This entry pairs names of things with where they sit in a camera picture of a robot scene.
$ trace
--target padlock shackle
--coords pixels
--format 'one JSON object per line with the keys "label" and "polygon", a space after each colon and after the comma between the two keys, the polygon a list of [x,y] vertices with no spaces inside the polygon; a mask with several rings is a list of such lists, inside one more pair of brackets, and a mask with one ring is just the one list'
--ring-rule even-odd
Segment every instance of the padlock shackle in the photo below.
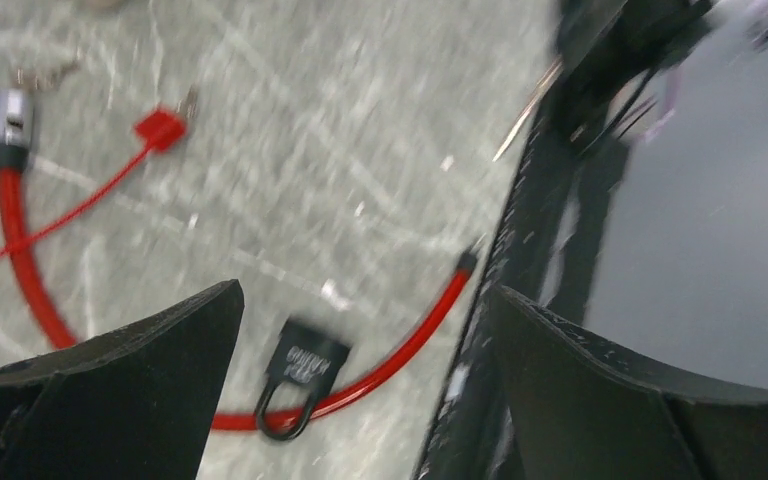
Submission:
{"label": "padlock shackle", "polygon": [[263,432],[268,438],[275,440],[276,442],[289,442],[304,432],[313,417],[313,411],[316,410],[316,405],[321,399],[316,398],[314,395],[307,397],[304,407],[302,408],[301,415],[296,421],[295,425],[291,426],[284,431],[276,431],[268,423],[266,423],[266,409],[269,408],[269,402],[272,401],[272,395],[281,386],[281,382],[274,379],[267,379],[266,386],[263,388],[263,393],[260,394],[260,398],[257,400],[257,405],[254,408],[254,418],[257,422],[257,429]]}

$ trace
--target silver lock cylinder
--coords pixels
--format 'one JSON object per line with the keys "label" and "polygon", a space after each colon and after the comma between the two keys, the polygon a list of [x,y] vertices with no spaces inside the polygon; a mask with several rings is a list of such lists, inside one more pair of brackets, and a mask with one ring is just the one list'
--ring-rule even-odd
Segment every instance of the silver lock cylinder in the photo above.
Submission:
{"label": "silver lock cylinder", "polygon": [[23,90],[0,90],[0,145],[15,145],[28,150],[33,143],[34,99]]}

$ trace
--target thick red cable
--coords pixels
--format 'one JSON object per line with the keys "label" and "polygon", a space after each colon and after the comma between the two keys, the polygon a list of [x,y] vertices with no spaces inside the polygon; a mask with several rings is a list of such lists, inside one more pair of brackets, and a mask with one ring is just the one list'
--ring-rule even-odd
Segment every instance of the thick red cable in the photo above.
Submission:
{"label": "thick red cable", "polygon": [[[20,180],[21,177],[18,173],[0,172],[2,228],[4,229],[5,242],[10,245],[20,244],[24,232],[27,230]],[[39,275],[31,250],[28,248],[17,250],[11,253],[10,258],[20,289],[25,295],[37,323],[51,344],[57,349],[75,345],[77,343],[75,335],[60,317],[48,292],[43,287],[42,278]],[[407,365],[446,318],[463,292],[472,272],[472,268],[466,267],[455,270],[449,285],[411,336],[379,366],[343,390],[329,395],[316,408],[312,418],[323,417],[357,402],[383,385]],[[286,428],[294,424],[300,414],[301,408],[280,410],[268,413],[266,421],[272,428]],[[257,430],[257,423],[253,412],[217,413],[213,419],[212,428],[224,431],[253,432]]]}
{"label": "thick red cable", "polygon": [[[96,190],[92,195],[87,197],[83,202],[78,204],[78,206],[69,210],[57,220],[49,223],[48,225],[46,225],[39,231],[34,232],[30,236],[23,237],[23,238],[14,240],[12,242],[8,241],[8,243],[4,246],[4,248],[0,249],[0,258],[5,255],[11,255],[27,249],[28,247],[32,246],[34,243],[60,230],[61,228],[65,227],[76,218],[86,213],[88,210],[94,207],[102,198],[104,198],[110,192],[112,192],[113,189],[116,188],[116,186],[119,185],[122,182],[122,180],[125,179],[125,177],[127,177],[131,172],[134,171],[134,169],[140,166],[140,164],[142,164],[146,160],[146,158],[148,158],[148,155],[154,150],[154,148],[155,148],[154,145],[146,144],[143,150],[140,153],[138,153],[136,156],[134,156],[125,165],[125,167],[122,168],[122,170],[120,170],[118,173],[116,173],[116,175],[113,176],[113,178],[111,178],[107,183],[102,185],[98,190]],[[21,222],[22,228],[24,230],[25,219],[13,218],[11,219],[11,224],[15,224],[17,221]]]}

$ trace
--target gray floor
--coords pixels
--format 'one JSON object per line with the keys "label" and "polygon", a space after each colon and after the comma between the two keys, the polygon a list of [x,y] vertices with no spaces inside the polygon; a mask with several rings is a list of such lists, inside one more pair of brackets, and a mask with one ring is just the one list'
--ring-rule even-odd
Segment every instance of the gray floor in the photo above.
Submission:
{"label": "gray floor", "polygon": [[[83,57],[41,98],[34,225],[137,151],[144,112],[202,89],[184,148],[37,248],[62,312],[91,336],[239,278],[222,409],[253,406],[292,312],[354,342],[340,382],[369,369],[495,225],[515,155],[490,158],[546,65],[549,15],[546,0],[129,0],[111,14],[0,0],[0,86],[11,64]],[[212,435],[200,478],[408,478],[468,300],[406,371],[298,441]],[[47,350],[0,263],[0,365]]]}

